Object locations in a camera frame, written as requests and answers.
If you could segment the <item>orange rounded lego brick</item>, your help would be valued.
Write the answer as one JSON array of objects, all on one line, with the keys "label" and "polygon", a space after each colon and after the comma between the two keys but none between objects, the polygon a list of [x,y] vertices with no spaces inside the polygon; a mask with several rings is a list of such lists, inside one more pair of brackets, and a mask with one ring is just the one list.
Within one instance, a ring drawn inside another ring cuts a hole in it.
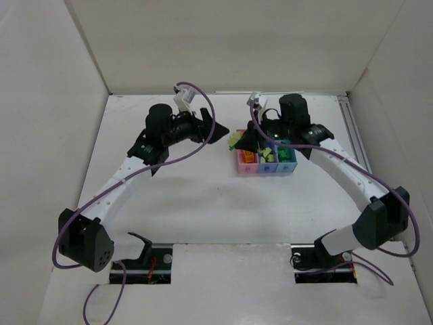
[{"label": "orange rounded lego brick", "polygon": [[253,152],[242,150],[242,162],[245,164],[254,164],[256,162],[256,155]]}]

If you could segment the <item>light yellow lego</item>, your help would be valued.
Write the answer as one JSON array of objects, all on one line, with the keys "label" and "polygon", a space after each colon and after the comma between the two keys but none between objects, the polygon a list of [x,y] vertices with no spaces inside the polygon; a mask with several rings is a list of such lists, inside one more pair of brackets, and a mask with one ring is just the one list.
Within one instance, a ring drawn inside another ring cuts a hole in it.
[{"label": "light yellow lego", "polygon": [[260,158],[260,163],[274,163],[275,155],[273,150],[270,147],[266,147],[264,149],[260,149],[258,151],[258,157]]}]

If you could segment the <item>dark green wedge lego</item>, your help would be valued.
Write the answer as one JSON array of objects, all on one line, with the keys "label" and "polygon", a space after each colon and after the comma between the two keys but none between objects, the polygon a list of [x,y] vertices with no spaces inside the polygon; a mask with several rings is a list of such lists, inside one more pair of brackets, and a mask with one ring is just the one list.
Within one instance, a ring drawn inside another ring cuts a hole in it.
[{"label": "dark green wedge lego", "polygon": [[292,161],[292,153],[290,151],[289,148],[286,147],[277,147],[277,155],[278,155],[278,160],[281,163],[288,163]]}]

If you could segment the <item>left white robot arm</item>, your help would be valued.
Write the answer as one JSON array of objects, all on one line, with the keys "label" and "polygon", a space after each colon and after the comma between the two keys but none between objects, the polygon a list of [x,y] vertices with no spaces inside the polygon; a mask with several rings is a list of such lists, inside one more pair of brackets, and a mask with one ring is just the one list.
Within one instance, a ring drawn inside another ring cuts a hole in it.
[{"label": "left white robot arm", "polygon": [[127,157],[97,195],[72,211],[65,209],[58,218],[58,252],[94,272],[100,272],[116,259],[139,259],[148,241],[115,237],[114,218],[134,193],[166,164],[168,149],[190,139],[199,144],[213,144],[228,134],[228,128],[214,122],[206,108],[201,117],[189,111],[173,114],[167,104],[155,104],[145,118]]}]

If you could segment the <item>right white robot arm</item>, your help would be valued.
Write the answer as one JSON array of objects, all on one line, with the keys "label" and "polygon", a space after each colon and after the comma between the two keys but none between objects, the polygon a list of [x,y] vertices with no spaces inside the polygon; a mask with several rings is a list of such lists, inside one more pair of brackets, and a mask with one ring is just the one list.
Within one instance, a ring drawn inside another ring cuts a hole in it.
[{"label": "right white robot arm", "polygon": [[312,123],[305,98],[298,93],[280,97],[276,119],[267,117],[267,99],[254,92],[247,101],[251,121],[234,147],[258,152],[265,143],[299,151],[325,171],[352,199],[360,215],[350,225],[332,230],[315,241],[322,260],[358,248],[375,250],[403,233],[414,215],[409,193],[388,184],[363,168],[324,125]]}]

